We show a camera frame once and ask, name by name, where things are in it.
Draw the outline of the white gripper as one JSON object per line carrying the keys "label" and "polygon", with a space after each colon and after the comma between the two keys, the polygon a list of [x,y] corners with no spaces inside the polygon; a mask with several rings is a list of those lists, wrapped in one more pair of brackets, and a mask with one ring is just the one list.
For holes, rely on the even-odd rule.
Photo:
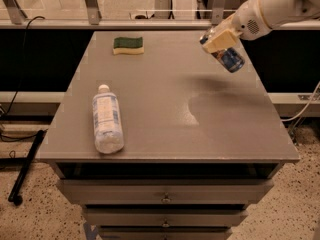
{"label": "white gripper", "polygon": [[255,40],[271,32],[266,23],[259,0],[249,0],[238,10],[209,31],[203,38],[203,49],[215,53],[234,46],[238,38]]}

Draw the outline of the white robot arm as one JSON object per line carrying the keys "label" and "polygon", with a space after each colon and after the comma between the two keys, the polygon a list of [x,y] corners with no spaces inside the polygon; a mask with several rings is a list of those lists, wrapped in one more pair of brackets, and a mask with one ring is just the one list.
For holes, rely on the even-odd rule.
{"label": "white robot arm", "polygon": [[235,13],[200,38],[207,53],[215,53],[237,44],[239,39],[256,40],[286,23],[315,18],[320,0],[248,0]]}

